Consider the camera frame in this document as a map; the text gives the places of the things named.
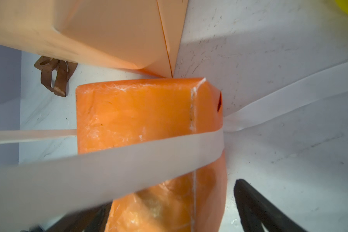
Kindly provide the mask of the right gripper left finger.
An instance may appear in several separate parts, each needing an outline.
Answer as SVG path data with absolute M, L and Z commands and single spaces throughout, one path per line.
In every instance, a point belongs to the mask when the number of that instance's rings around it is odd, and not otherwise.
M 46 232 L 104 232 L 112 203 L 67 214 Z

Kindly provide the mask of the white ribbon bow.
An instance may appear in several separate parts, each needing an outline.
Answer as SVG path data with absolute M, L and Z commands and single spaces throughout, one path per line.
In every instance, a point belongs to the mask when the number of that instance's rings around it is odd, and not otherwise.
M 0 168 L 0 232 L 101 206 L 195 171 L 220 157 L 225 132 L 257 126 L 345 92 L 348 61 L 258 99 L 226 116 L 216 131 Z

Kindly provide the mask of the brown ribbon bow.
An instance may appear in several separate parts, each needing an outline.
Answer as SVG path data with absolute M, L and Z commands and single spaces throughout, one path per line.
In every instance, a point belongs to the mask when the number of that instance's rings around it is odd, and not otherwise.
M 34 67 L 41 71 L 41 84 L 59 97 L 66 97 L 68 81 L 78 64 L 41 56 Z

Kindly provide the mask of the tan gift box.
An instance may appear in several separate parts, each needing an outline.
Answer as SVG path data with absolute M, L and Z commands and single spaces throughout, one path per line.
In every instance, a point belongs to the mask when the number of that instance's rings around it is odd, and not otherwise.
M 187 1 L 0 1 L 0 45 L 171 78 L 187 6 Z

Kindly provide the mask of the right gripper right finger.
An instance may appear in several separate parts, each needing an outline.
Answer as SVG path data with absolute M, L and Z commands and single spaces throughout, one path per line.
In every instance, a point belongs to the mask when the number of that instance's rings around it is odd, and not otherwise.
M 245 232 L 304 232 L 275 205 L 244 179 L 238 179 L 234 196 L 240 221 Z

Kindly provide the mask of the orange gift box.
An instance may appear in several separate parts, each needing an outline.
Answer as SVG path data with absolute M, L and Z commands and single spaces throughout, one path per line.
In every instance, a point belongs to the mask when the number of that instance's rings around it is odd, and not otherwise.
M 104 211 L 104 232 L 217 232 L 225 211 L 222 93 L 205 78 L 99 82 L 76 88 L 79 154 L 111 150 L 137 192 Z

